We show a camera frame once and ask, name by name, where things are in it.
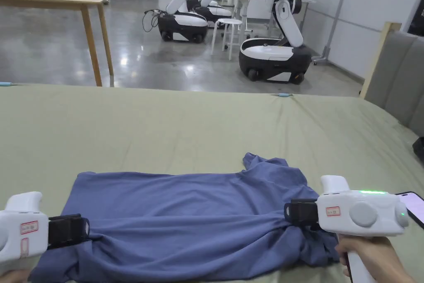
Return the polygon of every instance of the phone screen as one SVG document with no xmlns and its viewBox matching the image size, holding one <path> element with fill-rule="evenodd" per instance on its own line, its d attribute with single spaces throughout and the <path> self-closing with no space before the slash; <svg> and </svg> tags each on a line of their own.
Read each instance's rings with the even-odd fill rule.
<svg viewBox="0 0 424 283">
<path fill-rule="evenodd" d="M 412 192 L 400 194 L 399 196 L 406 208 L 424 223 L 424 200 Z"/>
</svg>

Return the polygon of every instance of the red label sticker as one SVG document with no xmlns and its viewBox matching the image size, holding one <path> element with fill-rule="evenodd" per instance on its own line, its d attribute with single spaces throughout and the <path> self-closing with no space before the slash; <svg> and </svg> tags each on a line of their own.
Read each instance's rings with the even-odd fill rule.
<svg viewBox="0 0 424 283">
<path fill-rule="evenodd" d="M 328 207 L 326 210 L 328 217 L 337 217 L 340 215 L 340 207 Z"/>
<path fill-rule="evenodd" d="M 21 240 L 21 258 L 26 258 L 29 254 L 29 239 L 26 237 Z"/>
<path fill-rule="evenodd" d="M 21 234 L 27 234 L 38 231 L 38 221 L 31 221 L 30 223 L 21 224 Z"/>
</svg>

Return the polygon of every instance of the polished concrete floor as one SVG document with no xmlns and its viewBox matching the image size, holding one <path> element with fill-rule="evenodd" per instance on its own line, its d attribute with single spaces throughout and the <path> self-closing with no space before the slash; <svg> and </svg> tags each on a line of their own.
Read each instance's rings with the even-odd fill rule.
<svg viewBox="0 0 424 283">
<path fill-rule="evenodd" d="M 357 96 L 361 85 L 332 66 L 308 69 L 301 85 L 251 82 L 240 71 L 238 50 L 232 60 L 212 31 L 205 43 L 163 42 L 157 28 L 142 27 L 144 11 L 169 0 L 112 0 L 105 7 L 115 76 L 109 78 L 96 10 L 90 11 L 104 86 L 221 92 L 292 92 Z M 81 13 L 0 7 L 0 81 L 94 86 Z M 257 34 L 263 25 L 251 24 Z"/>
</svg>

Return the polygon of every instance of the green led light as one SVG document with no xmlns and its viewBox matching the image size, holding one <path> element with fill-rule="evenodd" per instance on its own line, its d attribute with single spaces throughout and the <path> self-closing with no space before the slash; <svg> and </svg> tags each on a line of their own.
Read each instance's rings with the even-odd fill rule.
<svg viewBox="0 0 424 283">
<path fill-rule="evenodd" d="M 361 190 L 360 193 L 371 194 L 371 195 L 384 195 L 384 194 L 386 194 L 385 191 L 371 191 L 371 190 Z"/>
</svg>

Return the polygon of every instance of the gray upholstered headboard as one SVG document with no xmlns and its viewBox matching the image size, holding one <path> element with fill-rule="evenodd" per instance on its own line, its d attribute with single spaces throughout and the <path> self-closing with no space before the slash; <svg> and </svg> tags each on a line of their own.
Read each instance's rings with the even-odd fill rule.
<svg viewBox="0 0 424 283">
<path fill-rule="evenodd" d="M 424 136 L 424 38 L 388 34 L 365 100 Z"/>
</svg>

